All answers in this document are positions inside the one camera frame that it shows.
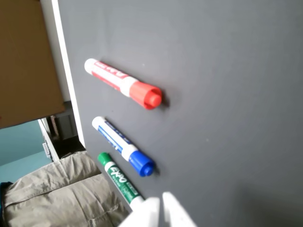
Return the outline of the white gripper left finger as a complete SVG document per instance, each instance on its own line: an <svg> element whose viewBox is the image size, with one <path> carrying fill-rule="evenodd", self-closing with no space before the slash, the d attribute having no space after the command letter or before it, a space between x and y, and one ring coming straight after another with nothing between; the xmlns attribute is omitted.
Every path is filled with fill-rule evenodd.
<svg viewBox="0 0 303 227"><path fill-rule="evenodd" d="M160 199L136 197L130 203L132 212L119 227L157 227L159 224Z"/></svg>

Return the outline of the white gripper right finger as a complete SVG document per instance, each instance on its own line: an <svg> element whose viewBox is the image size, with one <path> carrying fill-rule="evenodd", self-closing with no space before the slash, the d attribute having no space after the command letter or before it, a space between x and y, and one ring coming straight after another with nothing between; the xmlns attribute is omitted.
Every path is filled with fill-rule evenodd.
<svg viewBox="0 0 303 227"><path fill-rule="evenodd" d="M170 227L197 227L187 211L171 192L162 194L164 220Z"/></svg>

